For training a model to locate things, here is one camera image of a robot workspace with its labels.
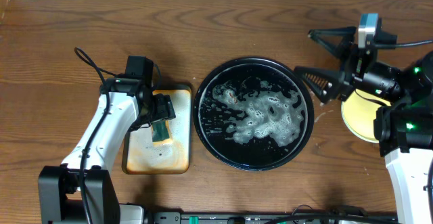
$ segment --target wooden tabletop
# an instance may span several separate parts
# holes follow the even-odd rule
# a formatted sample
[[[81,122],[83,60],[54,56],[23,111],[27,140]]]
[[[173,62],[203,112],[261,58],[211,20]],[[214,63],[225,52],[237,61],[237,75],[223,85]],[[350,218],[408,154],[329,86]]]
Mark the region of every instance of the wooden tabletop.
[[[158,63],[166,84],[190,84],[233,58],[259,55],[290,68],[337,68],[306,37],[312,28],[357,26],[378,12],[399,41],[433,36],[433,0],[11,0],[0,25],[0,216],[40,222],[37,178],[79,141],[97,106],[100,80],[74,54],[124,71],[128,55]],[[432,47],[381,51],[404,68]],[[189,170],[182,175],[125,175],[122,148],[112,180],[120,202],[153,211],[291,212],[299,204],[395,211],[390,177],[377,145],[344,125],[340,103],[320,106],[305,149],[277,169],[251,173],[227,166],[191,125]]]

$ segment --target black bowl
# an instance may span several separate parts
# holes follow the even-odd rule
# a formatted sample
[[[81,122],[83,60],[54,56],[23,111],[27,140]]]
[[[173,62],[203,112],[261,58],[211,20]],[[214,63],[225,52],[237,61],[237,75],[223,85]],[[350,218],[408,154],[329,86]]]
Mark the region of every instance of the black bowl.
[[[278,104],[270,104],[274,98]],[[248,105],[252,112],[247,112]],[[264,58],[240,58],[204,79],[194,99],[193,120],[200,140],[219,160],[237,169],[265,171],[289,162],[304,148],[314,111],[304,83],[288,67]]]

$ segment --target yellow bowl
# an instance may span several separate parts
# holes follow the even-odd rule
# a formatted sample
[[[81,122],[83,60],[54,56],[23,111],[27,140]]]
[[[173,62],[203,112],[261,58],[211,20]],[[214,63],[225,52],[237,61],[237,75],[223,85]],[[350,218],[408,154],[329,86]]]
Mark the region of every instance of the yellow bowl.
[[[386,100],[370,95],[364,91],[356,90],[359,95],[367,99],[375,99],[390,105]],[[378,143],[374,137],[373,120],[376,118],[376,110],[381,106],[369,102],[353,92],[349,98],[341,103],[341,115],[349,130],[358,138],[368,142]]]

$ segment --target green light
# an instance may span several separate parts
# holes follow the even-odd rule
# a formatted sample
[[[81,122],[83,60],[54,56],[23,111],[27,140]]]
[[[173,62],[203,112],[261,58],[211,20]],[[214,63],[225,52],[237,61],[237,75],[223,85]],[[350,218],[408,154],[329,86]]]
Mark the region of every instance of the green light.
[[[411,124],[410,122],[406,123],[406,128],[407,129],[414,129],[415,125]]]

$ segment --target robotic hand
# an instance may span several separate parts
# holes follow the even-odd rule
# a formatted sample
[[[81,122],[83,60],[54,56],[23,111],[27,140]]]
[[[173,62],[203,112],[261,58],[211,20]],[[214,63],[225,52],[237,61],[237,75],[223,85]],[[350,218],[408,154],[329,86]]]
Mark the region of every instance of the robotic hand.
[[[354,44],[355,33],[355,27],[311,30],[309,37],[341,61],[340,71],[296,67],[294,72],[324,104],[330,99],[346,101],[355,89],[392,103],[381,104],[373,125],[391,176],[398,220],[427,223],[433,218],[433,51],[404,70],[378,62],[377,54],[379,49],[433,40],[397,44],[396,35],[382,31],[378,14],[362,15],[358,45]],[[322,39],[323,35],[342,40],[335,46]]]
[[[152,95],[154,63],[145,57],[129,56],[125,73],[115,75],[98,68],[81,49],[75,53],[98,72],[101,96],[73,151],[60,166],[45,166],[39,175],[42,223],[142,224],[149,215],[141,206],[118,203],[110,172],[127,131],[175,118],[170,96]],[[105,80],[101,72],[115,76]],[[83,200],[69,200],[66,194],[78,188]]]

